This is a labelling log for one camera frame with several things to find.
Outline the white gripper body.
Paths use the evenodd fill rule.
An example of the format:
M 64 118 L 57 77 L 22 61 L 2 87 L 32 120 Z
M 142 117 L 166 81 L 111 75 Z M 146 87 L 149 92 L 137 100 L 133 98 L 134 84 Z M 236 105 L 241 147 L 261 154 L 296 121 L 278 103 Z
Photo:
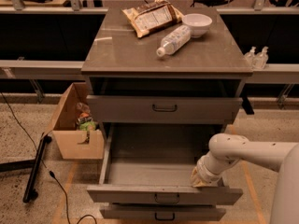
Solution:
M 196 164 L 197 176 L 201 186 L 211 186 L 218 182 L 223 172 L 224 162 L 206 154 Z

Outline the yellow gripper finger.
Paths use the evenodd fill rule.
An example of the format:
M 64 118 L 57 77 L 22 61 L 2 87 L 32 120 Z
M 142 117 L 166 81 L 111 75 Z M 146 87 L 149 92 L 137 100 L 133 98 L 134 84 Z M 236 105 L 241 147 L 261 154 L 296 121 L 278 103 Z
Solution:
M 214 175 L 203 169 L 193 168 L 190 182 L 194 188 L 210 187 Z

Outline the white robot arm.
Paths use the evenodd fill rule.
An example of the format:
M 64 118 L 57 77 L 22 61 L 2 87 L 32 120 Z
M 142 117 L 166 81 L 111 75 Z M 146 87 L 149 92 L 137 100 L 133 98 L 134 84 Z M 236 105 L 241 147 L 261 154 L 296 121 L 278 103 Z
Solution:
M 239 161 L 247 161 L 278 172 L 270 224 L 299 224 L 299 144 L 253 142 L 245 136 L 213 135 L 209 151 L 192 170 L 193 187 L 208 187 Z

